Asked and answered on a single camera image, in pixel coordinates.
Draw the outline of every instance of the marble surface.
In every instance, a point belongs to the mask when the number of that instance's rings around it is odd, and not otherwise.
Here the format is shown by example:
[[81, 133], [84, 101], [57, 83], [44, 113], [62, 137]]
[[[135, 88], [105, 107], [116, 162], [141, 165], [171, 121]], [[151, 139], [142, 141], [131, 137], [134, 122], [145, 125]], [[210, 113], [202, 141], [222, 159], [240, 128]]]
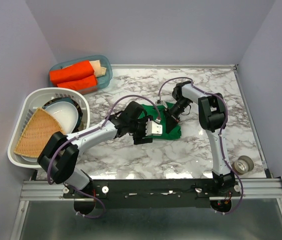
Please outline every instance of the marble surface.
[[[171, 78], [190, 77], [194, 84], [213, 93], [221, 93], [227, 103], [229, 119], [226, 127], [226, 145], [230, 162], [241, 155], [253, 159], [254, 170], [243, 178], [265, 178], [259, 150], [250, 121], [232, 69], [191, 68], [136, 68], [114, 69], [110, 85], [100, 91], [85, 95], [90, 106], [90, 126], [99, 123], [119, 98], [138, 94], [156, 100], [160, 85]], [[161, 93], [162, 99], [174, 103], [171, 93], [176, 83], [167, 83]], [[128, 98], [120, 102], [116, 111], [124, 109]], [[132, 136], [102, 142], [90, 148], [78, 159], [77, 167], [93, 179], [173, 179], [207, 178], [213, 167], [211, 148], [206, 132], [201, 128], [198, 106], [192, 106], [190, 114], [181, 116], [182, 136], [178, 140], [153, 140], [153, 143], [133, 145]], [[46, 179], [42, 170], [37, 179]]]

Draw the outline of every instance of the teal container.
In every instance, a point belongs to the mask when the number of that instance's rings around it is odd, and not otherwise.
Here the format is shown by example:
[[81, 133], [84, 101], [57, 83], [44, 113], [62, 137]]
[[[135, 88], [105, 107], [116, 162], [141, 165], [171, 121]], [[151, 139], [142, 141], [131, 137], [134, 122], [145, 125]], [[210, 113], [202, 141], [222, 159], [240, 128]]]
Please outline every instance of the teal container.
[[[100, 64], [101, 64], [102, 67], [106, 68], [106, 72], [105, 72], [104, 76], [100, 76], [100, 77], [96, 78], [97, 79], [97, 85], [96, 86], [89, 87], [89, 88], [86, 88], [86, 89], [81, 89], [81, 90], [78, 90], [77, 92], [81, 93], [81, 94], [88, 94], [88, 93], [95, 92], [97, 90], [106, 88], [110, 84], [110, 80], [112, 79], [112, 68], [111, 68], [109, 60], [105, 56], [102, 56], [102, 55], [93, 55], [93, 56], [78, 58], [78, 59], [71, 60], [71, 61], [65, 61], [65, 62], [59, 63], [57, 65], [54, 65], [50, 69], [50, 71], [63, 69], [63, 68], [66, 68], [68, 66], [71, 66], [73, 64], [76, 64], [76, 63], [79, 63], [79, 62], [82, 62], [82, 61], [86, 61], [86, 60], [89, 60], [89, 61], [100, 60]], [[49, 85], [51, 87], [56, 87], [52, 84], [50, 79], [49, 79]]]

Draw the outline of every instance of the woven fan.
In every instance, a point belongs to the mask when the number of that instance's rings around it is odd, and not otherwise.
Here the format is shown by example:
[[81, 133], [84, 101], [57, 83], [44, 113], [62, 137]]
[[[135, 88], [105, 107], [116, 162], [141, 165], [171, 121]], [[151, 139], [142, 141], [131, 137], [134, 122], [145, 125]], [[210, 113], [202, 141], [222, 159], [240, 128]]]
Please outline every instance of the woven fan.
[[53, 116], [42, 108], [38, 108], [26, 124], [14, 153], [24, 157], [38, 158], [50, 137], [58, 131], [65, 134]]

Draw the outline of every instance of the white basket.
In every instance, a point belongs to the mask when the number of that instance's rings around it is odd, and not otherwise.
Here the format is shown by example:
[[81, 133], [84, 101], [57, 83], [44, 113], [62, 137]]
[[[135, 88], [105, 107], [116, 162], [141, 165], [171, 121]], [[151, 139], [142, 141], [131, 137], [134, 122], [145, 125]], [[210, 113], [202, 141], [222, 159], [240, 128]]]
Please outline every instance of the white basket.
[[36, 111], [37, 108], [41, 108], [48, 101], [60, 98], [60, 97], [70, 97], [76, 101], [83, 113], [82, 122], [84, 129], [88, 128], [90, 125], [90, 109], [87, 100], [78, 92], [60, 88], [60, 87], [47, 87], [41, 88], [32, 92], [24, 100], [24, 104], [20, 113], [20, 116], [17, 120], [9, 147], [7, 149], [7, 156], [11, 163], [22, 168], [28, 169], [40, 169], [41, 166], [37, 162], [30, 162], [24, 160], [20, 155], [15, 154], [13, 151], [19, 141], [21, 133], [28, 121], [30, 120], [32, 114]]

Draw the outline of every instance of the white wall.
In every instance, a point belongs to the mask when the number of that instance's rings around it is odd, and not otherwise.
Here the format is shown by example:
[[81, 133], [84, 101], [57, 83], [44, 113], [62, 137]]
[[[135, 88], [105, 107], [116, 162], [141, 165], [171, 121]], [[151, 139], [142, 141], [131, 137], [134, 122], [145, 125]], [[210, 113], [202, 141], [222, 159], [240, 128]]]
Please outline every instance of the white wall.
[[237, 64], [274, 0], [26, 0], [58, 62]]
[[56, 60], [24, 0], [0, 0], [0, 240], [10, 239], [23, 179], [31, 171], [7, 157], [21, 106], [28, 93], [47, 86]]
[[269, 169], [282, 177], [282, 0], [274, 3], [238, 72]]

